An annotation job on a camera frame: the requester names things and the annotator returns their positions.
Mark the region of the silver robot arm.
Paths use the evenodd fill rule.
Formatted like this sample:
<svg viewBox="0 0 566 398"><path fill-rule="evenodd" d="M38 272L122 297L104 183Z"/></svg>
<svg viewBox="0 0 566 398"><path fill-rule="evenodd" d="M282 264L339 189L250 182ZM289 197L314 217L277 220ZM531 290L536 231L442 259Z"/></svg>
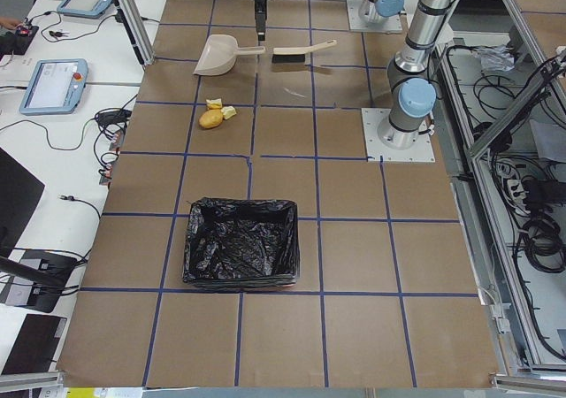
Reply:
<svg viewBox="0 0 566 398"><path fill-rule="evenodd" d="M363 0L358 14L367 23L377 24L395 15L404 7L404 0Z"/></svg>
<svg viewBox="0 0 566 398"><path fill-rule="evenodd" d="M255 3L256 31L259 40L265 36L268 0ZM419 0L405 43L387 68L393 95L393 108L380 122L378 137L391 149L408 149L418 137L423 119L436 101L434 86L424 78L428 57L438 41L441 29L451 16L456 0Z"/></svg>

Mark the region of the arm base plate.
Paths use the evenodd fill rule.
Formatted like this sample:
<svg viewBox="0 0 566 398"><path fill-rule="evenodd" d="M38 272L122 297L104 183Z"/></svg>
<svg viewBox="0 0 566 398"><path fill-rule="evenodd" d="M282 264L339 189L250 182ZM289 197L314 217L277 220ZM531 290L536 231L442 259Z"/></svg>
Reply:
<svg viewBox="0 0 566 398"><path fill-rule="evenodd" d="M400 34L404 0L346 0L349 29L353 32Z"/></svg>
<svg viewBox="0 0 566 398"><path fill-rule="evenodd" d="M370 162L434 163L431 135L421 122L414 132L401 132L389 123L388 108L362 108L366 158Z"/></svg>

